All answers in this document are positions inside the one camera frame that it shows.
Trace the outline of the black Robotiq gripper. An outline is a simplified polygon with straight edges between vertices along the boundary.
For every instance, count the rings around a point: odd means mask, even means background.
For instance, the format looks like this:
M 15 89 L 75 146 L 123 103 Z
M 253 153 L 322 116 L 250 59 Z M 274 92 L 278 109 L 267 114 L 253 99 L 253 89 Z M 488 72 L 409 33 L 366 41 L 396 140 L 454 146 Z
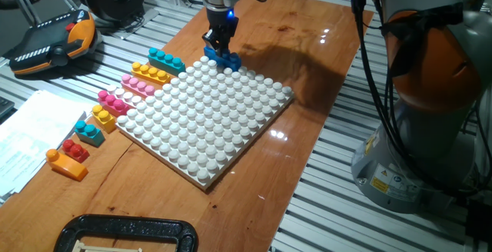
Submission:
M 207 18 L 209 21 L 209 30 L 202 35 L 202 39 L 208 48 L 220 53 L 228 50 L 231 36 L 234 36 L 237 26 L 238 17 L 234 15 L 234 9 L 226 9 L 225 11 L 214 11 L 207 9 Z

